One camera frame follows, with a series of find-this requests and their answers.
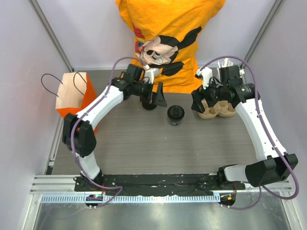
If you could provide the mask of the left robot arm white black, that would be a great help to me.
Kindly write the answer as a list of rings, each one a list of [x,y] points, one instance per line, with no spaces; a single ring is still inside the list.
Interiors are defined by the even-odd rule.
[[[65,116],[62,141],[72,152],[80,168],[81,177],[86,180],[85,185],[91,191],[99,190],[104,183],[104,175],[94,155],[94,130],[115,106],[132,95],[138,96],[142,103],[153,107],[166,107],[163,83],[160,82],[157,91],[153,92],[154,78],[158,74],[158,68],[130,64],[120,76],[111,76],[104,91],[87,107],[75,115]]]

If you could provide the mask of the orange paper bag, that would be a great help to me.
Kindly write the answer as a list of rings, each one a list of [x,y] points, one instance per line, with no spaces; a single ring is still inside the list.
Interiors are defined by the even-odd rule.
[[[55,109],[64,118],[67,114],[76,115],[96,98],[97,94],[86,72],[65,73],[56,93]]]

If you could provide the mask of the black plastic cup lid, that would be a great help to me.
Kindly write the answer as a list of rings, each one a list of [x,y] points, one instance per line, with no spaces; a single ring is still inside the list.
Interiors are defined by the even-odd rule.
[[[185,111],[179,105],[172,105],[168,108],[167,114],[185,114]]]

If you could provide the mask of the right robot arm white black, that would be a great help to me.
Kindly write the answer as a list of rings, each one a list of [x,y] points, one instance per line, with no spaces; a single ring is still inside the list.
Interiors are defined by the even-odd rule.
[[[249,165],[228,165],[218,170],[217,185],[228,189],[234,182],[248,182],[253,187],[285,181],[298,164],[295,154],[288,154],[280,144],[264,113],[253,83],[244,84],[237,65],[219,69],[220,79],[208,67],[196,71],[202,85],[192,92],[192,110],[201,114],[218,102],[227,101],[239,114],[252,140],[257,161]]]

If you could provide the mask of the black cup from stack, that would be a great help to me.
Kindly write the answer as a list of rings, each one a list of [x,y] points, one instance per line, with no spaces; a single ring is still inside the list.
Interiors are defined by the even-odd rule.
[[[180,124],[181,120],[184,118],[184,114],[167,114],[167,117],[171,125],[177,126]]]

